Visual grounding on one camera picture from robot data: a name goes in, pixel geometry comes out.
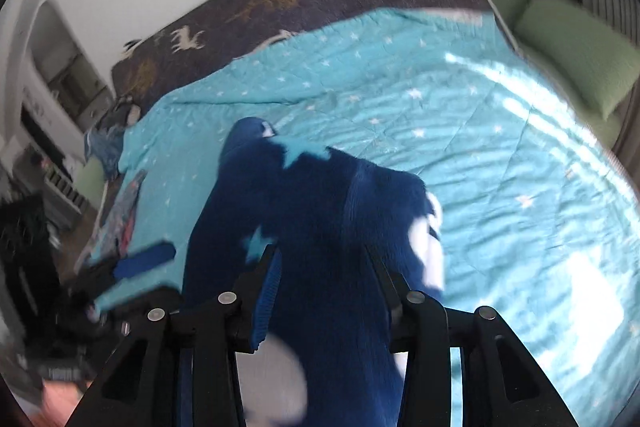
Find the person left hand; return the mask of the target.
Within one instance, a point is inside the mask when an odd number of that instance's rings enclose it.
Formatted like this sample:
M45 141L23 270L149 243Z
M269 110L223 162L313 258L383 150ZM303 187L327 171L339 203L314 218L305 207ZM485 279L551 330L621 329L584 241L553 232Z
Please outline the person left hand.
M45 381L41 416L45 426L65 426L85 392L78 384Z

